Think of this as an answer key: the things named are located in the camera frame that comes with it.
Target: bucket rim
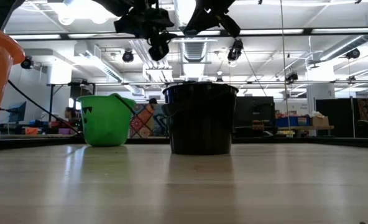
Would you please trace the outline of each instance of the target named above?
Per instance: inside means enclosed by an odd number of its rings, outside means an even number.
[[[77,101],[81,101],[81,100],[84,100],[85,98],[106,98],[106,97],[109,97],[109,95],[108,96],[79,96],[76,100]]]
[[[25,59],[24,49],[11,37],[0,30],[0,47],[4,47],[13,59],[13,64],[21,63]]]
[[[225,83],[224,84],[218,84],[218,83],[211,83],[211,82],[193,82],[193,83],[183,83],[183,84],[178,84],[178,85],[174,85],[174,86],[168,87],[168,88],[164,89],[162,91],[162,93],[165,94],[167,90],[171,90],[173,88],[178,88],[178,87],[183,86],[183,85],[185,85],[185,86],[188,86],[188,85],[213,85],[213,86],[226,85],[226,86],[228,86],[230,88],[233,88],[236,91],[236,93],[239,92],[239,89],[238,88],[236,88],[234,86],[231,86],[231,85],[228,85],[228,84],[225,84]]]

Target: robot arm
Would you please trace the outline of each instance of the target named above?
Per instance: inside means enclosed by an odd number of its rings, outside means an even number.
[[[25,0],[0,0],[0,29],[3,30],[12,14]],[[114,22],[117,33],[127,33],[147,39],[151,48],[149,54],[155,61],[169,53],[168,43],[177,35],[169,34],[173,27],[168,12],[159,8],[158,0],[93,0],[114,15],[121,17]],[[234,37],[241,29],[228,15],[228,7],[234,0],[197,0],[196,9],[184,28],[185,35],[196,35],[220,24]]]

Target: bucket handle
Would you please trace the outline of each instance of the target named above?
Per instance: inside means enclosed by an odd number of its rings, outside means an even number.
[[[135,116],[136,115],[136,112],[134,112],[134,110],[133,110],[133,108],[131,108],[122,98],[121,98],[121,96],[119,96],[119,95],[114,95],[118,100],[120,100],[122,103],[123,103],[123,105],[125,105],[126,107],[127,107],[127,109],[129,109],[130,110],[130,112]]]

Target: green bucket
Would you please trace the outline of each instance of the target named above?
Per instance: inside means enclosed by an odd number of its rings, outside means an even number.
[[[114,93],[109,96],[82,96],[82,122],[85,141],[91,146],[120,146],[129,135],[134,100]]]

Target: black bucket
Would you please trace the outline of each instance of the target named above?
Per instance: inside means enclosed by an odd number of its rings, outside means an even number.
[[[238,89],[227,84],[187,83],[163,91],[174,154],[217,155],[231,150]]]

